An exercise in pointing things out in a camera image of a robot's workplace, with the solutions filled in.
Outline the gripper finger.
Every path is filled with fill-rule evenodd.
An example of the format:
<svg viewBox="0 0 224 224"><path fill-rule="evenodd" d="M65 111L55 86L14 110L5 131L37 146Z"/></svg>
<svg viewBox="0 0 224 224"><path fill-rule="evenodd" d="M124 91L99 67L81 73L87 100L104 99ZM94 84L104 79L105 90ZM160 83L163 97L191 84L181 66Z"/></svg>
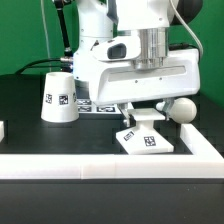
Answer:
<svg viewBox="0 0 224 224"><path fill-rule="evenodd" d="M173 98L166 98L164 100L163 112L165 113L165 117L167 120L170 119L170 112L171 112L173 105L174 105Z"/></svg>
<svg viewBox="0 0 224 224"><path fill-rule="evenodd" d="M132 109L133 105L131 103L121 103L118 105L118 109L124 117L124 124L129 127L130 126L130 115L128 110Z"/></svg>

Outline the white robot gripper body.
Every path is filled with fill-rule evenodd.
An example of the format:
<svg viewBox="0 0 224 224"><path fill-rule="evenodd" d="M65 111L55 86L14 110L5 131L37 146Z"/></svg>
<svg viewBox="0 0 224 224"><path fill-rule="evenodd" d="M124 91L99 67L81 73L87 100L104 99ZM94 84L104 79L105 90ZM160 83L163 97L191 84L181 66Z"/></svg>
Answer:
<svg viewBox="0 0 224 224"><path fill-rule="evenodd" d="M137 70L130 61L92 63L89 96L96 105L122 104L196 94L198 51L170 51L159 68Z"/></svg>

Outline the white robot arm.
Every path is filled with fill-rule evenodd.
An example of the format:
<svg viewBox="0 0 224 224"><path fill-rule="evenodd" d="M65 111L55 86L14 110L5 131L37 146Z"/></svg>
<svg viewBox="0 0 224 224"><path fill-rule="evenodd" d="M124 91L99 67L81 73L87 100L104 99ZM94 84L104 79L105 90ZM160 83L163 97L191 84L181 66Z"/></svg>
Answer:
<svg viewBox="0 0 224 224"><path fill-rule="evenodd" d="M203 47L168 43L182 0L76 0L79 48L73 74L97 106L116 104L125 117L133 102L160 100L171 116L175 99L200 88Z"/></svg>

